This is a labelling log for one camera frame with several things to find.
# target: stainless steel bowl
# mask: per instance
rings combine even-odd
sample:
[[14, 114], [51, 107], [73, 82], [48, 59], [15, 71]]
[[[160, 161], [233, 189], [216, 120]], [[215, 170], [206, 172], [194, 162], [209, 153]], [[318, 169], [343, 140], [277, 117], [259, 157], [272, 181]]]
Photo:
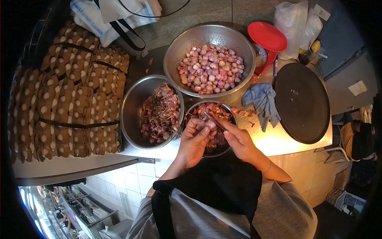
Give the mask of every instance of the stainless steel bowl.
[[176, 134], [173, 133], [172, 137], [158, 145], [153, 145], [150, 142], [141, 139], [139, 109], [142, 108], [145, 100], [154, 94], [154, 90], [158, 87], [164, 86], [165, 83], [174, 88], [179, 96], [180, 115], [178, 121], [179, 125], [181, 125], [185, 113], [185, 103], [183, 101], [182, 93], [169, 82], [167, 77], [163, 75], [149, 75], [143, 77], [129, 89], [123, 98], [120, 112], [122, 132], [127, 141], [140, 150], [153, 150], [161, 148], [168, 144], [176, 136]]
[[[198, 105], [203, 104], [203, 103], [207, 103], [207, 102], [221, 103], [221, 102], [219, 102], [219, 101], [214, 101], [214, 100], [205, 100], [205, 101], [201, 101], [201, 102], [198, 102], [198, 103], [194, 104], [193, 106], [191, 106], [191, 107], [188, 109], [188, 111], [186, 112], [185, 115], [190, 114], [190, 112], [193, 111]], [[237, 125], [237, 124], [238, 124], [238, 120], [237, 120], [235, 114], [233, 113], [233, 111], [231, 110], [231, 108], [229, 108], [229, 107], [228, 107], [227, 105], [225, 105], [225, 104], [222, 104], [221, 107], [224, 108], [227, 112], [231, 113], [232, 118], [233, 118], [232, 123], [233, 123], [234, 125]], [[183, 123], [182, 123], [182, 127], [181, 127], [182, 132], [183, 132], [183, 130], [186, 128], [186, 124], [187, 124], [187, 121], [184, 120]], [[229, 145], [227, 144], [227, 146], [222, 147], [221, 149], [216, 150], [216, 151], [214, 151], [214, 152], [212, 152], [212, 153], [204, 152], [203, 157], [206, 157], [206, 158], [214, 158], [214, 157], [220, 156], [220, 155], [222, 155], [222, 154], [225, 154], [225, 153], [226, 153], [228, 150], [230, 150], [230, 149], [231, 149], [231, 146], [229, 146]]]
[[[237, 56], [243, 58], [244, 72], [242, 79], [235, 88], [218, 94], [198, 94], [191, 90], [187, 85], [182, 84], [179, 71], [176, 69], [180, 62], [186, 57], [186, 53], [193, 46], [215, 44], [217, 46], [225, 46], [236, 52]], [[252, 44], [240, 32], [221, 25], [202, 25], [191, 28], [177, 36], [170, 44], [165, 58], [163, 60], [163, 68], [166, 76], [174, 82], [176, 89], [181, 92], [195, 97], [215, 98], [226, 96], [243, 87], [252, 77], [256, 66], [256, 53]]]

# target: black apron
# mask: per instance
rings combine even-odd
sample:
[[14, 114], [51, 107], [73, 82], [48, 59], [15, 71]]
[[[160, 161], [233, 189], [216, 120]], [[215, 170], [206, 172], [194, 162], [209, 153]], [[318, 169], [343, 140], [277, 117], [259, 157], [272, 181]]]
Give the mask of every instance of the black apron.
[[252, 225], [261, 191], [262, 173], [253, 165], [228, 154], [203, 158], [184, 175], [154, 182], [152, 212], [160, 238], [174, 239], [169, 194], [178, 189], [188, 197], [227, 213], [245, 215], [251, 238], [260, 238]]

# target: shallot peel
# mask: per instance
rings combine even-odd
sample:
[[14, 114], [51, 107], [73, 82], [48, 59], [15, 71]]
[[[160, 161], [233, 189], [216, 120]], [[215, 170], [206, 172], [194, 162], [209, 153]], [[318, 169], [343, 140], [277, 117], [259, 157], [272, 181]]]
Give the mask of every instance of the shallot peel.
[[227, 47], [193, 46], [177, 67], [182, 84], [199, 94], [218, 94], [240, 83], [243, 58]]
[[160, 144], [170, 138], [172, 132], [178, 130], [180, 101], [175, 91], [167, 85], [154, 91], [154, 95], [143, 103], [140, 132], [143, 140]]

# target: metal colander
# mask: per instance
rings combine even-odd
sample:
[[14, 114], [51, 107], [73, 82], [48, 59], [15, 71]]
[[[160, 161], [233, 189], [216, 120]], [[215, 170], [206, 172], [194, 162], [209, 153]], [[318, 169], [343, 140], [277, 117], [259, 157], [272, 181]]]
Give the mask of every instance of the metal colander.
[[[206, 44], [225, 46], [234, 50], [237, 56], [243, 58], [245, 66], [243, 77], [235, 88], [223, 93], [201, 95], [191, 90], [191, 87], [182, 84], [177, 67], [186, 58], [186, 53], [191, 50], [191, 47]], [[251, 79], [255, 71], [255, 65], [256, 53], [247, 38], [240, 32], [221, 25], [202, 25], [183, 32], [170, 44], [163, 61], [165, 74], [174, 81], [173, 85], [176, 89], [190, 96], [203, 96], [204, 98], [221, 97], [239, 90]]]

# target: bracelet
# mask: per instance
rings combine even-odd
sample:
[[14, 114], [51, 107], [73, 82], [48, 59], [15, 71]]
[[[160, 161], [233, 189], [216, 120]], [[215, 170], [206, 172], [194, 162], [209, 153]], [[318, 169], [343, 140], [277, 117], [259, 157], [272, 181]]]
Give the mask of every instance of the bracelet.
[[272, 161], [271, 160], [269, 160], [269, 162], [270, 162], [270, 164], [269, 164], [269, 168], [268, 168], [268, 170], [267, 171], [265, 171], [264, 173], [262, 173], [262, 174], [265, 174], [266, 172], [268, 172], [269, 170], [270, 170], [270, 167], [272, 166]]

